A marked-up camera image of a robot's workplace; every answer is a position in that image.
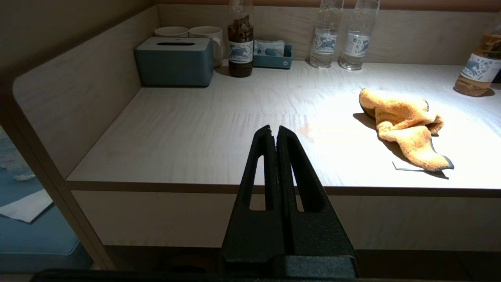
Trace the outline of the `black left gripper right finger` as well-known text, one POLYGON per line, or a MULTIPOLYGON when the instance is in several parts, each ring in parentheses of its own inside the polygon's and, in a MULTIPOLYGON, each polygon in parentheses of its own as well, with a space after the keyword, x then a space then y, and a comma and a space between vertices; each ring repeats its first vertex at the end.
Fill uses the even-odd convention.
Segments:
POLYGON ((278 175, 286 277, 356 277, 356 252, 297 135, 280 126, 278 175))

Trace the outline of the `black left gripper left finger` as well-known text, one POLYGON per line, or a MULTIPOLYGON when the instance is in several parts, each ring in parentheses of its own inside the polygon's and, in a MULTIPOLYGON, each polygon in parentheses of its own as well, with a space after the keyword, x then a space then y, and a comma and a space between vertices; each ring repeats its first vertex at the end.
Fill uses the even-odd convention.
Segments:
POLYGON ((269 125, 257 130, 221 249, 225 263, 266 263, 283 254, 281 195, 274 137, 269 125), (258 159, 264 161, 265 210, 250 208, 258 159))

